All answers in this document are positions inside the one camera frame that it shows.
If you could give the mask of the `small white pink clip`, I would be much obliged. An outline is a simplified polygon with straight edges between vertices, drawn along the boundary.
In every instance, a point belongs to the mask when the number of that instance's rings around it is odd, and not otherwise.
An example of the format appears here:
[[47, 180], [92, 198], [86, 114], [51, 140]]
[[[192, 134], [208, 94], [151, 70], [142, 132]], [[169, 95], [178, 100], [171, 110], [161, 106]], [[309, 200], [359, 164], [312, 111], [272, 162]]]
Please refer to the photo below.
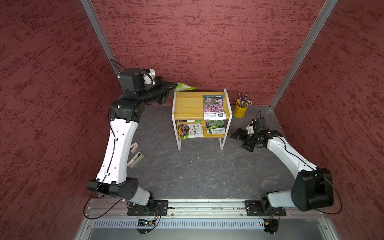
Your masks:
[[138, 143], [136, 143], [136, 142], [133, 143], [133, 144], [130, 146], [130, 152], [131, 152], [131, 153], [135, 153], [135, 152], [137, 151], [138, 147], [139, 147]]

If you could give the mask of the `right aluminium corner post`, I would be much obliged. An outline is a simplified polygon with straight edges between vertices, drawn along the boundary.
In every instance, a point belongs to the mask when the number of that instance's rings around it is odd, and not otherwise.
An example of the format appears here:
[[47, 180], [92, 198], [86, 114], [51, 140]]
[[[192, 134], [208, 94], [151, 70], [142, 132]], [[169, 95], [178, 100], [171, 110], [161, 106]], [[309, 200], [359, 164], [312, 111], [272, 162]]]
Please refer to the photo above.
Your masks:
[[295, 73], [299, 69], [301, 63], [305, 59], [307, 53], [311, 49], [313, 43], [321, 32], [324, 24], [328, 20], [335, 6], [337, 5], [338, 0], [326, 0], [323, 7], [321, 8], [317, 18], [315, 19], [309, 33], [307, 34], [298, 54], [296, 55], [291, 67], [289, 68], [287, 74], [285, 75], [280, 87], [278, 88], [276, 94], [274, 95], [271, 103], [270, 110], [273, 111], [277, 106], [279, 100], [283, 96], [285, 90], [293, 79]]

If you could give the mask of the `green white seed bag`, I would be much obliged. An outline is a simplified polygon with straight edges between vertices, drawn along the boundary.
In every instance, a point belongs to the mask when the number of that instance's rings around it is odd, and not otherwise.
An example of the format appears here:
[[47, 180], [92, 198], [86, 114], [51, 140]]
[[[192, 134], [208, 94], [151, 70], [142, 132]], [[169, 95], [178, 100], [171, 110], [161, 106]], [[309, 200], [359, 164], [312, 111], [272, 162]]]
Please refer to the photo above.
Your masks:
[[175, 89], [175, 92], [193, 91], [195, 89], [196, 89], [195, 87], [191, 87], [187, 84], [178, 83], [178, 85]]

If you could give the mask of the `yellow pen cup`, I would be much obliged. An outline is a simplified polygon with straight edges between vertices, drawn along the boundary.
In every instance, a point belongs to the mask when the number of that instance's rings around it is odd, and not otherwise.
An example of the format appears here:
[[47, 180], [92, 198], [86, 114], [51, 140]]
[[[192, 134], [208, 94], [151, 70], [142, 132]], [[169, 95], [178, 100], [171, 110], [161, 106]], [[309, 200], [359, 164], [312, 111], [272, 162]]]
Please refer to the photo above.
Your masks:
[[235, 105], [235, 111], [234, 115], [237, 118], [243, 118], [247, 112], [247, 109], [249, 106], [251, 106], [253, 103], [248, 98], [248, 95], [242, 96], [239, 94], [239, 97], [236, 99], [236, 105]]

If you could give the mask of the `colourful flower seed bag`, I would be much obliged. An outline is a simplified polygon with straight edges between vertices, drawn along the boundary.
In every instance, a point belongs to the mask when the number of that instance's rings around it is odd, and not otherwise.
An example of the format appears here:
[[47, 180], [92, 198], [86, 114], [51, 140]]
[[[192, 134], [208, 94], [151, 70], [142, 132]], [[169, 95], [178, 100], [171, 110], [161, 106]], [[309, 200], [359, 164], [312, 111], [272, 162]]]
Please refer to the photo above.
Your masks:
[[181, 120], [177, 124], [177, 136], [180, 140], [203, 138], [203, 122], [202, 120]]

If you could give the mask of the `aluminium corner post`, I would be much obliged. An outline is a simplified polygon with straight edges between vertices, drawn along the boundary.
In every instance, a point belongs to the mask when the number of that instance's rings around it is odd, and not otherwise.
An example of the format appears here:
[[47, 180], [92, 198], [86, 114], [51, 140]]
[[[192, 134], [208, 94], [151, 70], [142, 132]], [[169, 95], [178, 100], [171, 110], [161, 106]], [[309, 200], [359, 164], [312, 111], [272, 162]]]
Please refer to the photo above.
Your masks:
[[91, 0], [81, 0], [81, 4], [88, 16], [88, 19], [99, 39], [99, 42], [101, 43], [102, 45], [102, 48], [110, 62], [110, 65], [112, 66], [116, 76], [119, 74], [119, 71], [117, 70], [117, 68], [115, 67], [115, 65], [113, 64], [113, 62], [110, 61], [110, 59], [112, 60], [115, 60], [115, 55], [114, 55], [114, 52], [108, 42], [108, 39], [107, 39], [107, 36], [105, 35], [105, 32], [102, 28], [102, 25], [99, 21], [99, 18], [97, 16], [97, 13], [94, 9], [94, 6], [92, 4], [92, 1]]
[[271, 103], [270, 110], [273, 111], [277, 106], [279, 100], [283, 96], [285, 90], [293, 79], [295, 73], [299, 69], [301, 63], [305, 59], [307, 53], [311, 49], [313, 43], [321, 32], [324, 24], [328, 20], [335, 6], [337, 5], [338, 0], [326, 0], [323, 7], [321, 8], [317, 18], [315, 19], [309, 33], [307, 34], [298, 54], [296, 55], [291, 67], [289, 68], [287, 74], [285, 75], [280, 87], [278, 88], [276, 94], [274, 95]]

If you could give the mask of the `white wooden two-tier shelf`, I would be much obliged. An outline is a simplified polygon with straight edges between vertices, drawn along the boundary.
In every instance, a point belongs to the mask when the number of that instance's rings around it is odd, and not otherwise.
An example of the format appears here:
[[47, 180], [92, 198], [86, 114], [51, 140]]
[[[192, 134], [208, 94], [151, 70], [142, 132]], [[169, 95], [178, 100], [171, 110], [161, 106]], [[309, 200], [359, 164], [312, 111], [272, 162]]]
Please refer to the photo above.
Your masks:
[[218, 139], [220, 143], [220, 150], [224, 149], [227, 136], [229, 133], [230, 125], [233, 118], [233, 111], [230, 104], [228, 90], [224, 89], [222, 92], [175, 92], [172, 105], [172, 121], [174, 132], [177, 141], [178, 150], [181, 150], [182, 140], [178, 135], [178, 126], [180, 124], [187, 124], [189, 120], [201, 120], [204, 130], [207, 129], [206, 120], [204, 119], [204, 95], [222, 95], [224, 97], [224, 110], [226, 113], [226, 132], [224, 134], [208, 134], [204, 133], [204, 139]]

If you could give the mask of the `pink flower seed bag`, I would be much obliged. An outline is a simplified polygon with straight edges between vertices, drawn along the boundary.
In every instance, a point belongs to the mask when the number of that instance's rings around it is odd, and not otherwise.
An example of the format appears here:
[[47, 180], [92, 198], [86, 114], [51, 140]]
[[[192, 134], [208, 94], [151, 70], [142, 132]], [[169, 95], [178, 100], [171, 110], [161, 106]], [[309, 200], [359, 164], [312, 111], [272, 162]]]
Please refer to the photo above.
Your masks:
[[223, 95], [203, 95], [204, 120], [225, 120]]

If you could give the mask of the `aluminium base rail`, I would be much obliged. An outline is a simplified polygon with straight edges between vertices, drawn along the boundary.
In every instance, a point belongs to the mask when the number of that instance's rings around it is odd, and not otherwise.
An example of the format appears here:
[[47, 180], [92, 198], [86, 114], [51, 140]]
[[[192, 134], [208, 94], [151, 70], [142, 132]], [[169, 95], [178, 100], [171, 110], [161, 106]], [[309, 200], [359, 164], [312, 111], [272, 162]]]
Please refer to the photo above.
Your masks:
[[134, 234], [159, 235], [188, 230], [257, 231], [265, 235], [311, 235], [332, 239], [335, 229], [330, 218], [317, 211], [287, 208], [262, 215], [255, 201], [225, 199], [170, 199], [156, 202], [155, 216], [142, 216], [137, 207], [112, 199], [95, 199], [86, 208], [77, 239], [88, 239], [93, 230], [132, 230]]

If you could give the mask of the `green lawn seed bag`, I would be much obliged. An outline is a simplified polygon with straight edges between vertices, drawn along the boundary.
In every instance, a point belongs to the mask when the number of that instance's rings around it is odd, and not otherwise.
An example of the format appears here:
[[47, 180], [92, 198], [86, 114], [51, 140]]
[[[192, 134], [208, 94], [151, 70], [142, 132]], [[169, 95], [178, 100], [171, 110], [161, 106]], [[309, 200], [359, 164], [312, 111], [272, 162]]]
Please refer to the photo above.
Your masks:
[[225, 123], [223, 120], [206, 120], [207, 133], [212, 135], [225, 134]]

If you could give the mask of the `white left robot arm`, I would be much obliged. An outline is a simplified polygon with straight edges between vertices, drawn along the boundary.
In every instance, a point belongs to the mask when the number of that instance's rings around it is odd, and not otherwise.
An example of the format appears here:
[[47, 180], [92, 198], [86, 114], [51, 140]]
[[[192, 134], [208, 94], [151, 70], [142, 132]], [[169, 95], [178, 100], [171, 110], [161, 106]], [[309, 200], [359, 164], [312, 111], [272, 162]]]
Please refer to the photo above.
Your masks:
[[145, 106], [164, 104], [178, 84], [165, 81], [152, 69], [128, 68], [117, 78], [122, 94], [108, 113], [110, 134], [105, 157], [87, 189], [134, 204], [140, 215], [157, 216], [153, 194], [142, 189], [138, 179], [127, 176], [128, 157]]

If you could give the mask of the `white green rectangular box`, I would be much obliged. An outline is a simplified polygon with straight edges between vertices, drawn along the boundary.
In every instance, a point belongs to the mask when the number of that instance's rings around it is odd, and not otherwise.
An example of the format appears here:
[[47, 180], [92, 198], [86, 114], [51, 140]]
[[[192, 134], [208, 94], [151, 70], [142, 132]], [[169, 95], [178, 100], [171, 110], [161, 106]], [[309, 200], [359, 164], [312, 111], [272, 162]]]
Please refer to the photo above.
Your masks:
[[138, 163], [140, 163], [141, 160], [143, 160], [145, 157], [144, 154], [142, 154], [141, 152], [138, 152], [128, 163], [127, 163], [127, 167], [129, 167], [130, 169], [133, 169], [135, 168]]

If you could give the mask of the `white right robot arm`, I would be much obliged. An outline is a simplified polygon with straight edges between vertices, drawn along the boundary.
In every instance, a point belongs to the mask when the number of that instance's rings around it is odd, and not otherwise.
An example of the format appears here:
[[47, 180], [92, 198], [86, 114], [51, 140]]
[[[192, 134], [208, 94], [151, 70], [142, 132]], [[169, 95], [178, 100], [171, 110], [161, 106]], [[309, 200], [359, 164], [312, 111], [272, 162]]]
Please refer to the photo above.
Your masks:
[[255, 148], [268, 149], [295, 179], [291, 190], [263, 194], [258, 202], [261, 214], [282, 216], [286, 208], [324, 213], [324, 208], [333, 206], [335, 198], [341, 197], [333, 184], [332, 173], [305, 159], [278, 131], [248, 134], [246, 130], [237, 129], [231, 138], [242, 141], [242, 148], [248, 152]]

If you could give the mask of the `left aluminium corner post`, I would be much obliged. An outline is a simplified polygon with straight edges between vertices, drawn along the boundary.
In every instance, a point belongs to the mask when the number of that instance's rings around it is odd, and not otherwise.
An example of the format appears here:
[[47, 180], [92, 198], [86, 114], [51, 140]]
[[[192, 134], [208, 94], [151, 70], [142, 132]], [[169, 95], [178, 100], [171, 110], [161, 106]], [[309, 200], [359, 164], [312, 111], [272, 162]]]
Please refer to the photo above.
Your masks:
[[110, 62], [110, 65], [112, 66], [116, 76], [119, 74], [119, 71], [117, 70], [117, 68], [115, 67], [115, 65], [113, 64], [113, 62], [110, 61], [110, 59], [112, 60], [115, 60], [115, 55], [114, 55], [114, 52], [108, 42], [108, 39], [107, 39], [107, 36], [105, 35], [105, 32], [102, 28], [102, 25], [99, 21], [99, 18], [97, 16], [97, 13], [94, 9], [94, 6], [92, 4], [92, 1], [91, 0], [81, 0], [81, 4], [88, 16], [88, 19], [99, 39], [99, 42], [101, 43], [102, 45], [102, 48]]

